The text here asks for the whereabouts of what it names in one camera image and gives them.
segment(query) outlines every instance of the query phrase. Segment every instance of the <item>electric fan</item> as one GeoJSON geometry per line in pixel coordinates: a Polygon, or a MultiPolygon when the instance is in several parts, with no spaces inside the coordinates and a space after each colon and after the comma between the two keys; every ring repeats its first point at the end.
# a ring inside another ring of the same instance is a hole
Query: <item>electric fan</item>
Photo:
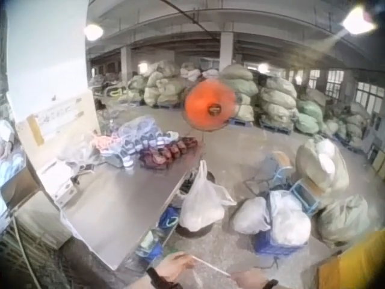
{"type": "Polygon", "coordinates": [[[185,99],[184,119],[200,131],[216,131],[236,115],[235,93],[217,79],[207,79],[195,86],[185,99]]]}

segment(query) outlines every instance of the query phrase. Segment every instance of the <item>person's hand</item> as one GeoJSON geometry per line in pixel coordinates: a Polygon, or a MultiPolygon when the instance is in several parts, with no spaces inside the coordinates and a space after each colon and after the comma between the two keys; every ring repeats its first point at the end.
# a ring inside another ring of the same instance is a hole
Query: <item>person's hand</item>
{"type": "Polygon", "coordinates": [[[168,282],[174,282],[185,270],[194,267],[194,259],[185,252],[178,252],[167,256],[156,268],[156,272],[168,282]]]}
{"type": "Polygon", "coordinates": [[[261,269],[257,268],[245,272],[232,273],[231,279],[242,289],[263,289],[269,281],[261,269]]]}

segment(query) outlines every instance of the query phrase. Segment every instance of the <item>blue basket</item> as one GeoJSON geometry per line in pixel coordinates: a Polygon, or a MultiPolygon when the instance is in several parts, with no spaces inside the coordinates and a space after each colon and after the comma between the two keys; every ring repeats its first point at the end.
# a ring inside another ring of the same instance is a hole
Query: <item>blue basket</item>
{"type": "MultiPolygon", "coordinates": [[[[271,190],[285,190],[286,187],[284,186],[276,186],[272,188],[271,190]]],[[[262,197],[266,200],[266,206],[268,208],[268,212],[270,215],[270,223],[271,226],[271,207],[270,207],[270,194],[269,192],[264,192],[261,194],[262,197]]],[[[258,255],[265,255],[265,256],[276,256],[276,257],[287,257],[294,252],[302,249],[306,244],[303,244],[301,246],[288,246],[288,245],[281,245],[277,244],[273,238],[271,238],[271,230],[267,230],[265,232],[260,231],[255,236],[254,240],[254,250],[258,255]]]]}

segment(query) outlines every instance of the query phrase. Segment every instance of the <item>black watch strap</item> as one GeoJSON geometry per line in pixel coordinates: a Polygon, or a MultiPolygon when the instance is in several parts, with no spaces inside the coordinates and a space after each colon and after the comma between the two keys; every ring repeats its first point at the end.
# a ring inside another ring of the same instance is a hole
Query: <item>black watch strap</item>
{"type": "Polygon", "coordinates": [[[278,285],[278,280],[272,279],[265,286],[263,286],[263,289],[273,289],[275,286],[278,285]]]}

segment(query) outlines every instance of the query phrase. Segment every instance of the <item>metal table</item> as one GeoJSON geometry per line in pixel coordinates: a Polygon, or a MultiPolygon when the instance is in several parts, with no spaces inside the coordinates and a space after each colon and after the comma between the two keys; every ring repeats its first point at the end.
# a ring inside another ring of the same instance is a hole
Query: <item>metal table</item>
{"type": "Polygon", "coordinates": [[[139,165],[130,174],[109,164],[79,178],[78,192],[63,212],[89,248],[116,270],[155,227],[176,190],[200,159],[189,152],[161,172],[139,165]]]}

